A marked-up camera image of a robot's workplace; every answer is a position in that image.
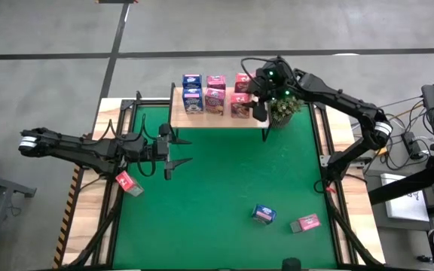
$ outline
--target potted plant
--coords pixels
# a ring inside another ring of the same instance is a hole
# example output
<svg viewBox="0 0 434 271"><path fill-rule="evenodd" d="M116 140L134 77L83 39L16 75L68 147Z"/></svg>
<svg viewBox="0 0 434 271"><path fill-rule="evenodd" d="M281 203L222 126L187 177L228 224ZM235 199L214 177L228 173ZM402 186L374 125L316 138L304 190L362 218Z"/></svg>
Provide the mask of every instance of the potted plant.
<svg viewBox="0 0 434 271"><path fill-rule="evenodd" d="M292 115L301 110L301 101L294 96L275 99L270 103L270 127L283 128L292 118Z"/></svg>

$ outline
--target floor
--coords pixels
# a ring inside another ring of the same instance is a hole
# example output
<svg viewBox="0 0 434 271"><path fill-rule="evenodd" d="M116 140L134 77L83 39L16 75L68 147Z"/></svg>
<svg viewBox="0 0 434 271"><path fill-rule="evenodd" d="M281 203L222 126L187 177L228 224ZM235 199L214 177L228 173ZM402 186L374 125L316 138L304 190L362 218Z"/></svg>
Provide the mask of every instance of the floor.
<svg viewBox="0 0 434 271"><path fill-rule="evenodd" d="M94 0L0 0L0 55L69 58L0 56L0 176L38 188L33 199L14 198L23 212L6 220L0 270L50 267L69 189L72 164L19 154L23 129L91 132L99 97L132 97L137 90L168 97L183 73L232 81L241 57L225 50L261 56L284 50L291 66L376 105L419 96L422 85L434 83L434 0L141 0L125 15L122 5ZM119 20L123 35L115 39ZM207 50L219 56L178 53ZM354 50L360 55L333 55ZM117 59L105 76L118 51L137 53ZM398 114L415 102L386 109ZM429 136L421 123L413 131ZM395 155L405 159L399 150ZM424 233L380 228L380 237L390 265L433 268L414 259L429 255Z"/></svg>

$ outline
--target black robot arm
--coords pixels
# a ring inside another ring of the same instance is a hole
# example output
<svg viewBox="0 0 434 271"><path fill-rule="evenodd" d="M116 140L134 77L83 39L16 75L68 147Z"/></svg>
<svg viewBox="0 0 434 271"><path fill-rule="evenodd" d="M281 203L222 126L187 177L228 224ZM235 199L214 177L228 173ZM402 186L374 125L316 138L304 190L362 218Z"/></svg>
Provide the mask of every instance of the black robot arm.
<svg viewBox="0 0 434 271"><path fill-rule="evenodd" d="M27 157L52 156L94 169L100 175L110 176L125 163L165 162L164 177L171 179L171 172L190 159L170 161L169 144L190 144L178 139L168 123L159 128L158 137L149 144L142 134L128 133L114 139L90 140L63 135L46 128L23 130L18 150Z"/></svg>
<svg viewBox="0 0 434 271"><path fill-rule="evenodd" d="M359 121L362 138L345 151L337 151L331 155L325 168L326 174L323 176L327 185L341 180L349 164L366 151L379 150L386 146L393 128L383 110L371 103L344 94L343 90L328 87L316 75L299 69L292 70L290 65L279 56L263 60L266 63L262 68L256 70L255 77L249 86L249 92L258 97L257 102L248 104L254 108L254 118L260 121L267 119L265 102L294 96L306 102L321 102L329 105Z"/></svg>

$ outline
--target flower pot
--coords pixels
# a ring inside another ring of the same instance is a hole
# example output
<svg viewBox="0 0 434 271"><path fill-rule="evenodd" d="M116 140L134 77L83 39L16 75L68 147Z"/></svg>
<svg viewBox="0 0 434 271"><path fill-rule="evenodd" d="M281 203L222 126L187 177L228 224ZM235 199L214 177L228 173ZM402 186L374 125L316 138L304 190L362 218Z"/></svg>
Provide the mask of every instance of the flower pot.
<svg viewBox="0 0 434 271"><path fill-rule="evenodd" d="M270 119L270 127L274 129L281 129L286 127L292 118L292 114L285 116L282 120L276 120L273 117Z"/></svg>

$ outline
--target small plant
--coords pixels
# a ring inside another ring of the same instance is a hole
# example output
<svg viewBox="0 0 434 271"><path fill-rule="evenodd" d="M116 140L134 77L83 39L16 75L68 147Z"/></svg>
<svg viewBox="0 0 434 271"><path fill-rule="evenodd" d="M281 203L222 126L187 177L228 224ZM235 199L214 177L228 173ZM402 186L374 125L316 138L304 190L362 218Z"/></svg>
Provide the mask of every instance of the small plant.
<svg viewBox="0 0 434 271"><path fill-rule="evenodd" d="M275 121L283 121L285 117L301 110L301 100L294 96L287 96L284 99L275 99L270 104L270 113Z"/></svg>

